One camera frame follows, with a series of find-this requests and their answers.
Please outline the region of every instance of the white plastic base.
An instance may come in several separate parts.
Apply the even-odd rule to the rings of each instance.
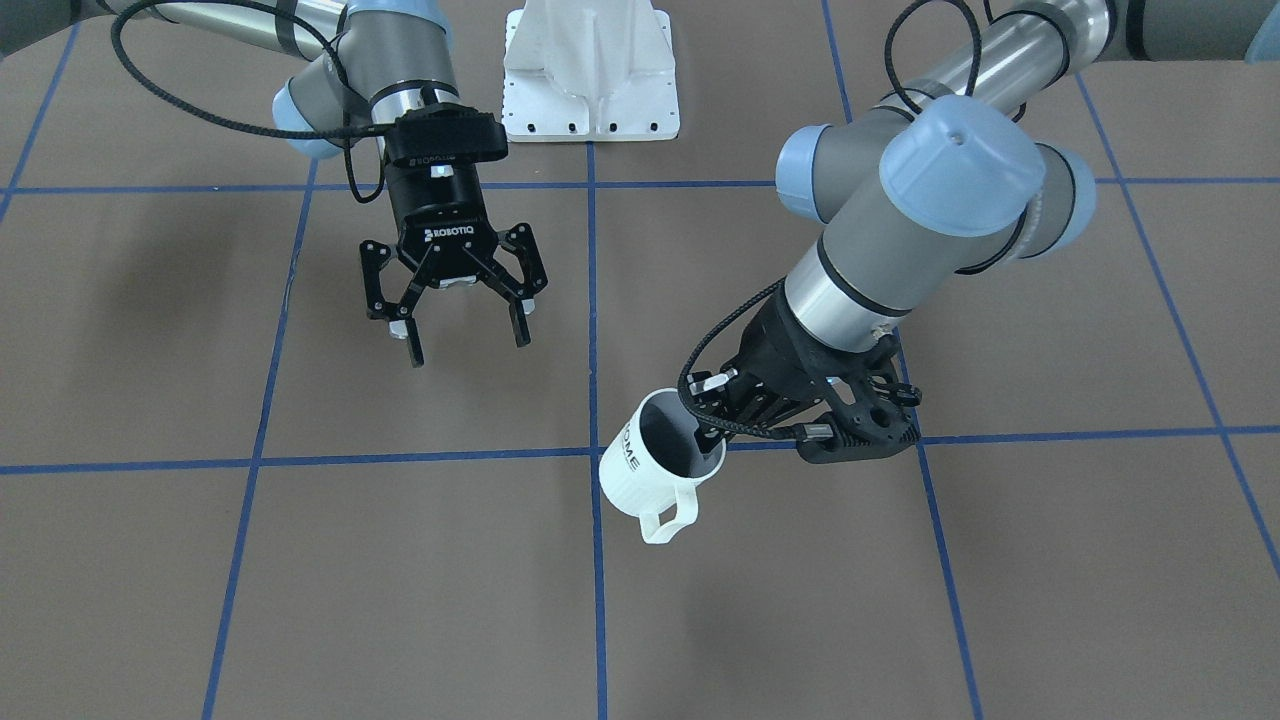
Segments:
[[[671,18],[649,0],[529,0],[507,15],[502,122],[512,142],[672,140]]]

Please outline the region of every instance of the white mug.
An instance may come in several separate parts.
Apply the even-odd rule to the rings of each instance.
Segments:
[[[600,457],[600,489],[614,507],[640,519],[646,543],[669,542],[698,520],[694,488],[724,464],[724,441],[709,454],[698,448],[698,419],[675,388],[650,392]],[[676,506],[676,516],[658,516]]]

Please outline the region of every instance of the blue joint cap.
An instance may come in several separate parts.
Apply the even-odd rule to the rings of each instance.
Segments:
[[[1093,178],[1093,170],[1089,169],[1089,164],[1084,158],[1062,147],[1048,143],[1042,145],[1052,149],[1066,160],[1066,168],[1071,172],[1071,181],[1075,183],[1075,199],[1071,204],[1071,219],[1066,222],[1062,234],[1059,236],[1057,241],[1048,250],[1041,252],[1037,258],[1051,255],[1075,242],[1075,238],[1084,233],[1084,228],[1089,225],[1093,213],[1098,209],[1098,183]]]
[[[275,119],[275,127],[284,131],[294,132],[315,132],[316,128],[311,127],[311,123],[302,117],[302,111],[293,102],[293,94],[289,92],[289,83],[284,83],[284,87],[275,94],[275,100],[271,101],[271,117]],[[316,160],[324,160],[325,158],[333,158],[334,155],[342,152],[342,149],[337,145],[329,142],[328,140],[289,140],[289,145],[294,150],[302,152],[307,158],[315,158]]]
[[[813,196],[813,159],[818,151],[818,140],[831,126],[809,126],[797,129],[787,138],[778,154],[773,184],[782,205],[810,220],[822,222],[818,204]]]
[[[412,15],[440,26],[449,42],[453,42],[453,28],[449,27],[449,18],[440,9],[436,0],[351,0],[347,3],[347,15],[365,13],[369,10],[381,10],[384,13],[399,13]]]
[[[1276,3],[1267,19],[1262,20],[1258,35],[1253,36],[1253,42],[1244,54],[1244,61],[1251,65],[1267,60],[1280,60],[1280,3]]]
[[[996,109],[947,95],[890,141],[879,179],[890,201],[922,227],[980,237],[1023,214],[1044,184],[1044,159]]]

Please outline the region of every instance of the mug handle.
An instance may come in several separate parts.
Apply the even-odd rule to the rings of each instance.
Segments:
[[[698,520],[698,495],[691,484],[680,483],[676,486],[676,516],[666,523],[658,523],[657,512],[644,512],[640,515],[640,537],[649,544],[666,544],[676,537],[685,525],[692,525]]]

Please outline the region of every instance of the white mounting plate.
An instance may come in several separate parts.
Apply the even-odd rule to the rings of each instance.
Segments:
[[[508,50],[524,14],[520,9],[507,15]],[[654,14],[671,47],[671,17],[663,10]],[[502,90],[502,123],[511,142],[636,142],[673,140],[680,133],[673,70],[631,76],[622,87],[605,91],[594,117],[588,97],[564,92],[544,73],[507,70]]]

